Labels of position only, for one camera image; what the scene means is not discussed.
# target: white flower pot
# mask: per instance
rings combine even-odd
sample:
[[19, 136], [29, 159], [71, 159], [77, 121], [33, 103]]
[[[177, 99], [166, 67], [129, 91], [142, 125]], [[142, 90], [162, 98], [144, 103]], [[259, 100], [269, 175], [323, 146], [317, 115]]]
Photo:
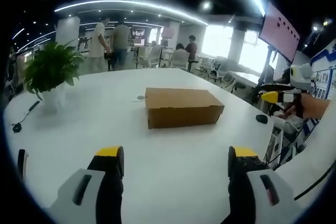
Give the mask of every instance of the white flower pot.
[[56, 113], [61, 111], [65, 104], [65, 83], [50, 91], [42, 92], [42, 99], [46, 112]]

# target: white shirt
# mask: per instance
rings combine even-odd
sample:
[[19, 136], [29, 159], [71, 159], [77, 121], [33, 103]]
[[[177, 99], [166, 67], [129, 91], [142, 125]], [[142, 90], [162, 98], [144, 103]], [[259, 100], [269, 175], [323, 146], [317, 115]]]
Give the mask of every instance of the white shirt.
[[113, 48], [127, 49], [129, 47], [130, 29], [126, 25], [119, 25], [113, 31]]
[[[336, 97], [333, 97], [320, 123], [305, 141], [306, 149], [276, 172], [293, 188], [294, 197], [309, 188], [332, 165], [336, 158]], [[327, 178], [298, 200], [309, 206], [318, 196]]]
[[93, 31], [91, 47], [88, 57], [104, 57], [104, 47], [99, 42], [98, 37], [101, 35], [104, 38], [105, 25], [103, 23], [98, 23]]

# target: pink screen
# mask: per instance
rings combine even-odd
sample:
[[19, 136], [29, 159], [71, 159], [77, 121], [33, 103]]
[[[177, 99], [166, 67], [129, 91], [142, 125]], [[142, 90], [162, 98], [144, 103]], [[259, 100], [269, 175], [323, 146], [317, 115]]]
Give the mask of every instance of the pink screen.
[[259, 38], [275, 47], [290, 62], [293, 62], [300, 36], [284, 15], [268, 4], [265, 22]]

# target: potted plant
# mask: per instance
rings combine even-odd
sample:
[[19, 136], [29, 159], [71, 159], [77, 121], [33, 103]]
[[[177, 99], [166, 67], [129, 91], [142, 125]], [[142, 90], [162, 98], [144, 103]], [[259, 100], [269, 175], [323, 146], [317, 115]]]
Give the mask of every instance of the potted plant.
[[73, 86], [73, 78], [78, 78], [78, 67], [83, 61], [75, 47], [50, 42], [45, 50], [35, 54], [26, 62], [24, 83], [28, 92], [44, 101], [49, 112], [57, 112], [64, 106], [64, 84]]

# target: white table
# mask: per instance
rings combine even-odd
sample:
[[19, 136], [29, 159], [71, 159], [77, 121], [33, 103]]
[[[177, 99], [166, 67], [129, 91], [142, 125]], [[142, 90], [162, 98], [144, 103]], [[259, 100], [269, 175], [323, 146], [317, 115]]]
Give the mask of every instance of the white table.
[[[217, 124], [148, 130], [146, 87], [207, 89], [225, 106]], [[123, 223], [220, 223], [229, 214], [227, 159], [231, 145], [251, 147], [262, 159], [273, 122], [255, 119], [260, 111], [238, 97], [179, 69], [138, 69], [81, 76], [67, 86], [67, 103], [57, 114], [43, 103], [13, 133], [36, 101], [30, 93], [6, 109], [9, 148], [24, 148], [26, 184], [42, 207], [79, 168], [87, 168], [102, 147], [122, 145], [125, 177]]]
[[252, 88], [258, 85], [259, 77], [251, 73], [228, 71], [238, 82], [244, 83]]

